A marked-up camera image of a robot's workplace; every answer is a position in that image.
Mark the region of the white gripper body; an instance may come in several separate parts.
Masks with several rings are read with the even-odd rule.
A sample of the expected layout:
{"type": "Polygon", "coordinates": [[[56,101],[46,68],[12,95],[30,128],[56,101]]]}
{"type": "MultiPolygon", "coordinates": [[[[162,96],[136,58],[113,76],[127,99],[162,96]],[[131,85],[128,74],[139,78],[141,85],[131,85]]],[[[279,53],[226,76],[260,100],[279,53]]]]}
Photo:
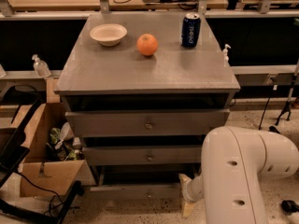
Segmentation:
{"type": "Polygon", "coordinates": [[[181,184],[183,199],[188,203],[196,203],[204,198],[203,178],[198,175],[187,184],[181,184]]]}

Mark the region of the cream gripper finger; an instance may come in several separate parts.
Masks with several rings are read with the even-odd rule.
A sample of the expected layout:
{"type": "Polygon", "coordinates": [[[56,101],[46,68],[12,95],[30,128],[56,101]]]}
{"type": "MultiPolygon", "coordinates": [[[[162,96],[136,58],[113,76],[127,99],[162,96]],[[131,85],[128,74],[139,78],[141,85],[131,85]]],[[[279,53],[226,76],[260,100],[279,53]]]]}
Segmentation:
{"type": "Polygon", "coordinates": [[[188,203],[188,202],[183,201],[181,204],[182,216],[189,217],[192,213],[193,208],[194,208],[193,203],[188,203]]]}
{"type": "Polygon", "coordinates": [[[181,184],[187,184],[191,181],[191,179],[185,174],[178,175],[181,184]]]}

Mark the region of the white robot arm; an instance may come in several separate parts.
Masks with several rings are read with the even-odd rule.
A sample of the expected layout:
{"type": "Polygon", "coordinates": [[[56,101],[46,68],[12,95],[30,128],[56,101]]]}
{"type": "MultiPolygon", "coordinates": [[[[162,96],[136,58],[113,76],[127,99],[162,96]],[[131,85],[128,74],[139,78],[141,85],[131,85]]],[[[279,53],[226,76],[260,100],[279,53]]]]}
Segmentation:
{"type": "Polygon", "coordinates": [[[182,215],[204,200],[206,224],[268,224],[259,182],[291,176],[298,167],[297,146],[279,133],[216,128],[202,145],[201,174],[179,176],[182,215]]]}

